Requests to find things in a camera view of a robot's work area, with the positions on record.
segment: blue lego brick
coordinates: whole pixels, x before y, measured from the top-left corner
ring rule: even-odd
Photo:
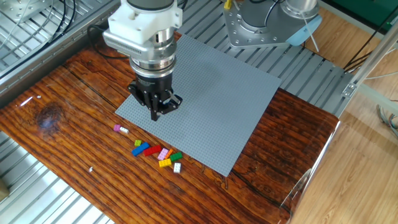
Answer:
[[[134,156],[138,156],[140,153],[144,152],[145,149],[149,148],[149,144],[144,142],[140,146],[136,147],[131,153]]]

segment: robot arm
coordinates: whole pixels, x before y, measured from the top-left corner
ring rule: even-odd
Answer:
[[[174,29],[182,25],[177,0],[121,0],[108,23],[103,33],[106,44],[128,55],[136,73],[128,86],[131,94],[150,110],[154,121],[176,110],[182,102],[172,89]]]

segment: yellow lego brick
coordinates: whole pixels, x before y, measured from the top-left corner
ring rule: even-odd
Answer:
[[[171,159],[165,159],[165,160],[159,161],[160,168],[171,166],[171,165],[172,165]]]
[[[232,0],[227,0],[224,4],[224,9],[231,9]]]
[[[142,143],[141,140],[136,140],[135,143],[134,143],[134,146],[138,147],[138,146],[141,145],[141,143]]]

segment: purple lego brick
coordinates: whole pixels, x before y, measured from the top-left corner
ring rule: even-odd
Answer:
[[[164,160],[164,157],[167,155],[167,153],[169,152],[169,150],[163,148],[162,152],[160,152],[159,156],[157,157],[158,160]]]
[[[113,131],[119,132],[120,131],[120,127],[121,127],[120,124],[115,124],[114,127],[113,127]]]

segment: wooden table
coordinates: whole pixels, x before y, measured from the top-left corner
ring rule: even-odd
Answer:
[[[174,174],[131,154],[136,139],[171,148],[114,113],[134,78],[128,60],[86,48],[0,111],[1,130],[116,223],[278,223],[338,124],[279,89],[228,178],[187,155]]]

